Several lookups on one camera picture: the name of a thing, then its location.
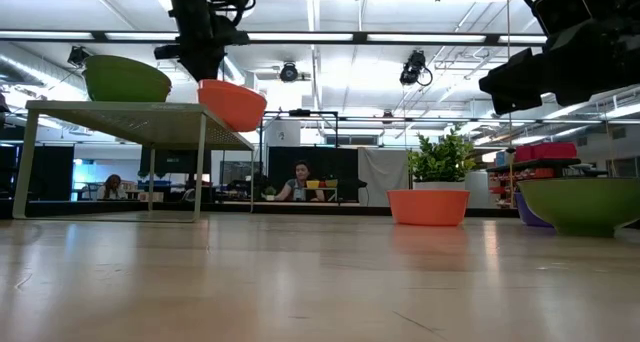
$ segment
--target green bowl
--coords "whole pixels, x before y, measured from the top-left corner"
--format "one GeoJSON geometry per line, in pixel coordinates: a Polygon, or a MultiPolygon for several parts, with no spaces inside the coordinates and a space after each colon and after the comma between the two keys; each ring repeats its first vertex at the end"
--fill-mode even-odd
{"type": "Polygon", "coordinates": [[[527,206],[559,234],[613,237],[640,219],[640,180],[560,178],[518,182],[527,206]]]}
{"type": "Polygon", "coordinates": [[[142,62],[116,56],[91,56],[85,60],[84,79],[92,101],[164,102],[171,80],[142,62]]]}

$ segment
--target floor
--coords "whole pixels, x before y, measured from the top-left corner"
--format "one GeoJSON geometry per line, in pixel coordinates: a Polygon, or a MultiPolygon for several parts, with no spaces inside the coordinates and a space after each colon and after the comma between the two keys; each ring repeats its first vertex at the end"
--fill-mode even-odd
{"type": "Polygon", "coordinates": [[[638,341],[640,231],[0,222],[0,341],[638,341]]]}

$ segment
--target shelf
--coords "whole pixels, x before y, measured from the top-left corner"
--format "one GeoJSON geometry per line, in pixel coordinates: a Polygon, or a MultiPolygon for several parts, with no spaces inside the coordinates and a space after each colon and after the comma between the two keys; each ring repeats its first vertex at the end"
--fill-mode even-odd
{"type": "Polygon", "coordinates": [[[205,149],[252,151],[250,144],[197,103],[29,101],[26,108],[156,149],[197,150],[200,118],[205,149]]]}
{"type": "MultiPolygon", "coordinates": [[[[561,158],[561,159],[539,159],[525,162],[518,162],[513,164],[514,171],[521,171],[527,168],[557,168],[568,167],[575,164],[580,164],[578,158],[561,158]]],[[[487,172],[509,172],[509,166],[500,166],[494,168],[487,168],[487,172]]]]}

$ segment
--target bowl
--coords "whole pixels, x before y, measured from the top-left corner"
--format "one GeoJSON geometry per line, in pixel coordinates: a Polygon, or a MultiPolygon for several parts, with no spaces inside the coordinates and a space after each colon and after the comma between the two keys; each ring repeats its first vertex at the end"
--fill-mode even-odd
{"type": "Polygon", "coordinates": [[[531,211],[559,234],[613,237],[640,218],[640,180],[560,178],[518,182],[531,211]]]}
{"type": "Polygon", "coordinates": [[[396,224],[455,227],[464,221],[471,192],[460,190],[387,191],[396,224]]]}
{"type": "Polygon", "coordinates": [[[524,224],[529,227],[553,227],[549,223],[543,221],[540,217],[536,216],[529,206],[527,206],[527,202],[524,200],[522,193],[516,192],[516,205],[518,205],[518,213],[520,214],[520,219],[524,224]]]}
{"type": "Polygon", "coordinates": [[[229,82],[202,80],[198,101],[236,132],[254,131],[262,120],[267,100],[229,82]]]}
{"type": "Polygon", "coordinates": [[[84,80],[92,101],[165,102],[171,80],[142,62],[117,56],[91,56],[85,60],[84,80]]]}

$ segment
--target desk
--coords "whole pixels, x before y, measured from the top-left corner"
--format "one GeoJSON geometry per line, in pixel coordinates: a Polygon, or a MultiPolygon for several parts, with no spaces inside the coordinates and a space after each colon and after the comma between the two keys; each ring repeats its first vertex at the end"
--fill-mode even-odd
{"type": "MultiPolygon", "coordinates": [[[[13,206],[13,218],[16,219],[26,219],[25,206],[40,114],[150,148],[150,192],[153,192],[156,149],[198,150],[196,201],[193,218],[190,221],[200,218],[205,148],[252,152],[254,149],[253,145],[240,134],[231,131],[222,120],[197,103],[29,101],[26,109],[29,114],[20,160],[16,200],[13,206]]],[[[153,200],[149,200],[148,209],[150,212],[153,211],[153,200]]]]}
{"type": "Polygon", "coordinates": [[[303,188],[305,191],[332,191],[333,194],[327,198],[327,202],[338,201],[338,187],[330,188],[330,187],[318,187],[318,188],[303,188]]]}

